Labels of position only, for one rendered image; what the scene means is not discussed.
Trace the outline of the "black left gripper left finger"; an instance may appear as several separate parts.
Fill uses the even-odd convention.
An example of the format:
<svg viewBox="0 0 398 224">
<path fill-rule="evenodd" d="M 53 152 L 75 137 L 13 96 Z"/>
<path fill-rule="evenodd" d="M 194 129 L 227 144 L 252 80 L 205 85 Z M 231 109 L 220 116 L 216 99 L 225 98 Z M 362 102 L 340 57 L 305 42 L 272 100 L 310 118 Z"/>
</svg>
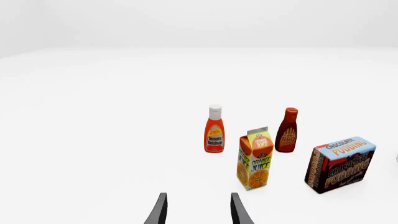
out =
<svg viewBox="0 0 398 224">
<path fill-rule="evenodd" d="M 168 201 L 165 192 L 160 193 L 151 213 L 144 224 L 165 224 L 167 218 Z"/>
</svg>

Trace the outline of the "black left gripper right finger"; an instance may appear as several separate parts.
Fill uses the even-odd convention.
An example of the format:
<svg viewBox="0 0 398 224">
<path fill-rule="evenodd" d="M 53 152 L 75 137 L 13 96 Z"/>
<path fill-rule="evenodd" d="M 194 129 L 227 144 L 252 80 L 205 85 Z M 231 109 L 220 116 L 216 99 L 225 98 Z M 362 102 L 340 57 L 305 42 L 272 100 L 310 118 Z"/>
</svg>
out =
<svg viewBox="0 0 398 224">
<path fill-rule="evenodd" d="M 230 209 L 233 224 L 254 224 L 236 192 L 231 194 Z"/>
</svg>

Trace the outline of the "orange juice carton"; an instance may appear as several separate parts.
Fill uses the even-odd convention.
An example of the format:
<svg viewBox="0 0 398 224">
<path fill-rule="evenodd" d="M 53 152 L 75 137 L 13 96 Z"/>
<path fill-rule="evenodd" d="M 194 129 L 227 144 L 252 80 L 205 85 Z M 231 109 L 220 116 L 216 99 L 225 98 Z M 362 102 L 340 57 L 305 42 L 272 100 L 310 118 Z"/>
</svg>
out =
<svg viewBox="0 0 398 224">
<path fill-rule="evenodd" d="M 267 126 L 249 130 L 240 137 L 237 178 L 246 190 L 267 184 L 273 148 Z"/>
</svg>

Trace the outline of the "dark red BBQ sauce bottle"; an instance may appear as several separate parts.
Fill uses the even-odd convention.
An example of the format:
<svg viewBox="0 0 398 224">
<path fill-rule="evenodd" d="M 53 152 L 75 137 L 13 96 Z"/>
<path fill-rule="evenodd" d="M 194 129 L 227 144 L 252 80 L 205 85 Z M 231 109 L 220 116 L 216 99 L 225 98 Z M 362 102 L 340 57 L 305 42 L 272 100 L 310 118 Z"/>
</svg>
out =
<svg viewBox="0 0 398 224">
<path fill-rule="evenodd" d="M 284 119 L 279 126 L 275 139 L 275 149 L 278 152 L 293 152 L 297 141 L 296 108 L 286 108 Z"/>
</svg>

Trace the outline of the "chocolate pudding box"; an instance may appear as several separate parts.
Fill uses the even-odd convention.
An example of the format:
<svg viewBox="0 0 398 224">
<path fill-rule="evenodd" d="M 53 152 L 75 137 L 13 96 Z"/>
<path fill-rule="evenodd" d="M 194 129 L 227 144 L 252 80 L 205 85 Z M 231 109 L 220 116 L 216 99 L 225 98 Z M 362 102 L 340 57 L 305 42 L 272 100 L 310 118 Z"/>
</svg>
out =
<svg viewBox="0 0 398 224">
<path fill-rule="evenodd" d="M 359 182 L 375 150 L 357 136 L 314 147 L 304 181 L 318 194 Z"/>
</svg>

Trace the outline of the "tomato ketchup bottle white cap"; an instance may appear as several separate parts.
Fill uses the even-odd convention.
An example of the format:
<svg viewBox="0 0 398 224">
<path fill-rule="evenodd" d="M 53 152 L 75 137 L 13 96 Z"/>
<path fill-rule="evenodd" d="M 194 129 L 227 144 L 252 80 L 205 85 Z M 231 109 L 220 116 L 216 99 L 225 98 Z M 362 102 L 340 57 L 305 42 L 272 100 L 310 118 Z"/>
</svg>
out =
<svg viewBox="0 0 398 224">
<path fill-rule="evenodd" d="M 221 106 L 209 106 L 209 118 L 204 133 L 204 149 L 206 152 L 218 153 L 224 150 L 224 125 L 221 119 Z"/>
</svg>

